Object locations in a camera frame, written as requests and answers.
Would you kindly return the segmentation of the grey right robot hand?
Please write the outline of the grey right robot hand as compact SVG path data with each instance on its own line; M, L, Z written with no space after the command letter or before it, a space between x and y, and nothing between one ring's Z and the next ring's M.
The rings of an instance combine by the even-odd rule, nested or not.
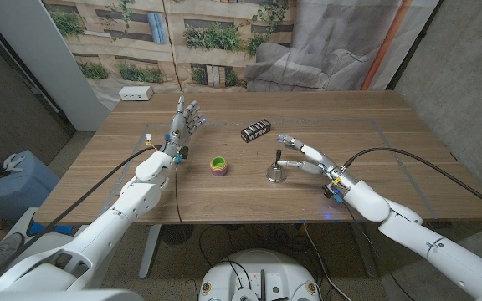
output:
M278 135L278 142L284 147L298 151L303 154L307 161L285 161L277 160L277 164L283 167L295 167L309 174L323 174L335 183L340 181L343 170L323 152L314 147L306 145L290 135Z

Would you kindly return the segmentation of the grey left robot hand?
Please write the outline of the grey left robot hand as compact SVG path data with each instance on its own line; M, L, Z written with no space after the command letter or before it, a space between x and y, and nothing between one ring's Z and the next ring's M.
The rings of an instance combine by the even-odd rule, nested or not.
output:
M184 96L179 97L177 110L172 118L171 129L167 138L168 145L183 147L189 143L192 134L206 122L199 110L200 106L196 100L185 106Z

